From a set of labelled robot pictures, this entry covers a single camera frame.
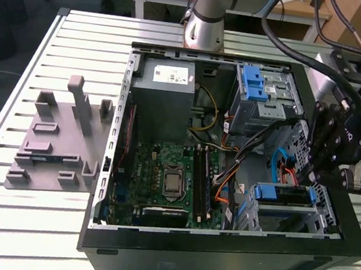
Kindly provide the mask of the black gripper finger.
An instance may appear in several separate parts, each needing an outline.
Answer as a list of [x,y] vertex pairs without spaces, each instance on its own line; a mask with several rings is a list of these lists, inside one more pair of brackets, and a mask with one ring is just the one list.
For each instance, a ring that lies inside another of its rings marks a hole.
[[328,156],[314,176],[314,182],[327,188],[361,195],[361,141],[333,131],[327,143]]
[[327,144],[334,127],[335,119],[330,114],[329,106],[324,102],[316,102],[307,139],[308,163],[299,174],[299,183],[307,183],[309,174],[320,170],[327,160]]

